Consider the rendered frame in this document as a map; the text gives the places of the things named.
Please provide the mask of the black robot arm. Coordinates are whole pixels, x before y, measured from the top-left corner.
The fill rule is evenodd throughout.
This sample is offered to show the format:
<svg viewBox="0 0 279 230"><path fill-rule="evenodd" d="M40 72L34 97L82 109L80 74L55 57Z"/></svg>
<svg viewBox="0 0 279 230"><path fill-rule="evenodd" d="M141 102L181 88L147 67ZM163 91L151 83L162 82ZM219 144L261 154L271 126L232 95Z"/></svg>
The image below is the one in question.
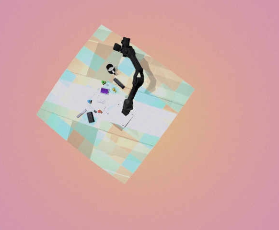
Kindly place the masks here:
<svg viewBox="0 0 279 230"><path fill-rule="evenodd" d="M129 46L130 38L123 37L123 40L121 41L122 49L121 52L123 53L123 57L128 57L131 59L132 64L135 68L135 74L133 76L133 82L132 82L132 89L130 91L130 94L127 99L123 102L123 109L122 113L127 116L130 112L130 110L133 109L133 99L135 97L135 94L144 83L144 74L143 74L143 68L141 67L140 63L138 62L136 56L135 56L135 50L132 46ZM140 73L140 77L137 77L138 73Z"/></svg>

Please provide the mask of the dark grey mug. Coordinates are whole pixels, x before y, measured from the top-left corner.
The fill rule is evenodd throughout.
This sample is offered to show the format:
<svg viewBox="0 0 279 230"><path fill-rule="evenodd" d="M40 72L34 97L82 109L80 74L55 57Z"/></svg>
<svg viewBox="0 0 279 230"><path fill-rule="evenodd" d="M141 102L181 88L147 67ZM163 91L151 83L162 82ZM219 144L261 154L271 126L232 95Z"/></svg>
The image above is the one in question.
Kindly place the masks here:
<svg viewBox="0 0 279 230"><path fill-rule="evenodd" d="M106 65L106 69L107 69L107 71L108 71L110 74L113 74L113 73L114 73L114 75L115 75L116 69L115 69L115 67L113 66L112 63L107 64L107 65Z"/></svg>

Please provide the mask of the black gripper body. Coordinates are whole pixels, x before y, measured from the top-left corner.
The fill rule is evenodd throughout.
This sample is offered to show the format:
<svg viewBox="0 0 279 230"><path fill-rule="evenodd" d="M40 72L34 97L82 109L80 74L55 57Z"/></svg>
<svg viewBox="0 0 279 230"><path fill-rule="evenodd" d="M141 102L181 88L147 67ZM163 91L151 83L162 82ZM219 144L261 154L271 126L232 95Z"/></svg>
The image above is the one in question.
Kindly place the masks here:
<svg viewBox="0 0 279 230"><path fill-rule="evenodd" d="M115 51L120 51L120 53L121 53L121 49L122 49L123 47L119 47L119 44L117 44L117 43L115 43L114 44L114 47L113 47L113 50L115 50Z"/></svg>

